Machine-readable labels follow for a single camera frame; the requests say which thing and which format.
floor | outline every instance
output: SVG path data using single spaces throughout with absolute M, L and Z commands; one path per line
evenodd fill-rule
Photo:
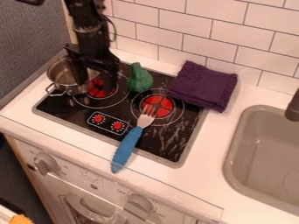
M 13 206 L 20 213 L 24 212 L 35 224 L 52 224 L 38 195 L 1 134 L 0 204 Z

gray wall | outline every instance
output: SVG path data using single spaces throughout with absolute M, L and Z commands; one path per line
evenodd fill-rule
M 68 41 L 60 0 L 46 0 L 38 7 L 0 0 L 0 108 Z

blue handle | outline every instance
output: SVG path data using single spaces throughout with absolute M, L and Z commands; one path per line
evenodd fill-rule
M 122 140 L 112 159 L 111 171 L 117 173 L 128 162 L 133 149 L 143 133 L 141 127 L 134 127 Z

red burner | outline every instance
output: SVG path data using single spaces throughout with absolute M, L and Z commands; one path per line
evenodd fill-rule
M 114 128 L 115 128 L 115 130 L 121 129 L 122 128 L 122 123 L 121 122 L 115 122 Z
M 165 95 L 153 94 L 143 100 L 143 108 L 149 105 L 156 107 L 156 117 L 163 118 L 171 114 L 174 109 L 173 100 Z
M 116 88 L 114 88 L 109 92 L 105 92 L 103 85 L 104 85 L 104 82 L 101 77 L 94 78 L 93 83 L 90 85 L 91 87 L 88 90 L 87 94 L 92 96 L 93 98 L 100 99 L 100 98 L 106 98 L 106 97 L 112 95 L 116 90 Z
M 94 120 L 97 122 L 97 123 L 101 123 L 103 121 L 104 117 L 102 115 L 97 115 L 94 117 Z

faucet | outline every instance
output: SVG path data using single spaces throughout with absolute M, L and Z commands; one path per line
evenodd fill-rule
M 299 88 L 289 103 L 284 115 L 292 122 L 299 122 Z

